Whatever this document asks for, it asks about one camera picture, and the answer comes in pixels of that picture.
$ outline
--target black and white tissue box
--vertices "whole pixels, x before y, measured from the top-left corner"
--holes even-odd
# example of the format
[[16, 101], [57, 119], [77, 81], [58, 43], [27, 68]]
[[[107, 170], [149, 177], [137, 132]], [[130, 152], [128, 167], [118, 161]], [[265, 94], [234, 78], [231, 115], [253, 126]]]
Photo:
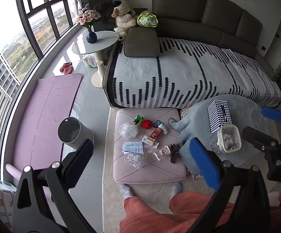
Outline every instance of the black and white tissue box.
[[214, 100], [208, 107], [209, 124], [211, 133], [215, 133], [223, 125], [232, 124], [228, 102]]

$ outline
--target cabbage plush toy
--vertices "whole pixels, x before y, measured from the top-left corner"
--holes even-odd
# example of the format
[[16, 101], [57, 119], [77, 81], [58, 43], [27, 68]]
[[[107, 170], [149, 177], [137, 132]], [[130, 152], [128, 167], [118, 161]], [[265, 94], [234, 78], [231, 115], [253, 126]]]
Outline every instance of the cabbage plush toy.
[[137, 23], [144, 27], [156, 27], [158, 25], [158, 19], [149, 11], [143, 11], [137, 18]]

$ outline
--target plush dog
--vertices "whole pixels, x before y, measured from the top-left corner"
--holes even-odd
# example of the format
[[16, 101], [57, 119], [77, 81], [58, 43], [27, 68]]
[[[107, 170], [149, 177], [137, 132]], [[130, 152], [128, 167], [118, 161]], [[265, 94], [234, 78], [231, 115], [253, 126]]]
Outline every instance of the plush dog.
[[114, 9], [111, 16], [116, 19], [117, 26], [114, 28], [114, 31], [119, 34], [119, 40], [124, 40], [128, 29], [136, 25], [136, 21], [133, 18], [135, 11], [131, 10], [129, 4], [123, 0], [115, 1], [113, 6]]

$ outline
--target beige rug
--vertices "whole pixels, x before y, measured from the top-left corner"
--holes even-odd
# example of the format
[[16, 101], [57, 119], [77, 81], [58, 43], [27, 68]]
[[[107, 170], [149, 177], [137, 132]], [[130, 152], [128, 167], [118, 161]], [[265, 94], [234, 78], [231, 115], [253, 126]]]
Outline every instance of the beige rug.
[[[116, 114], [118, 109], [111, 108], [109, 112], [104, 171], [103, 171], [103, 226], [105, 233], [118, 233], [119, 222], [125, 217], [124, 200], [120, 195], [120, 185], [115, 183], [113, 179], [113, 143], [115, 133]], [[272, 137], [278, 139], [277, 129], [273, 122], [271, 128]], [[265, 179], [267, 190], [271, 190], [276, 182], [266, 179], [268, 167], [263, 155], [258, 156], [243, 168], [250, 168], [252, 165], [258, 165]], [[184, 191], [197, 191], [203, 194], [212, 195], [214, 190], [209, 188], [203, 179], [193, 181], [189, 176], [182, 181]], [[171, 195], [172, 186], [174, 183], [154, 183], [154, 184], [132, 184], [134, 195], [143, 199], [146, 204], [160, 213], [171, 213], [168, 209], [168, 203]], [[236, 187], [230, 197], [230, 202], [235, 202], [239, 188]]]

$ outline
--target red slipper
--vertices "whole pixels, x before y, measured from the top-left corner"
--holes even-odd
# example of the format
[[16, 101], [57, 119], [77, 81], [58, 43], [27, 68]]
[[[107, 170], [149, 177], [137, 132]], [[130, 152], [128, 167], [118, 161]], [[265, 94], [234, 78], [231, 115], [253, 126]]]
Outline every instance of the red slipper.
[[65, 75], [66, 75], [66, 74], [71, 74], [72, 71], [73, 71], [73, 66], [70, 65], [70, 66], [68, 66], [68, 67], [66, 67], [66, 68], [64, 69], [64, 74], [65, 74]]
[[72, 62], [67, 62], [64, 63], [63, 66], [60, 68], [60, 72], [64, 72], [64, 69], [67, 68], [68, 66], [72, 65]]

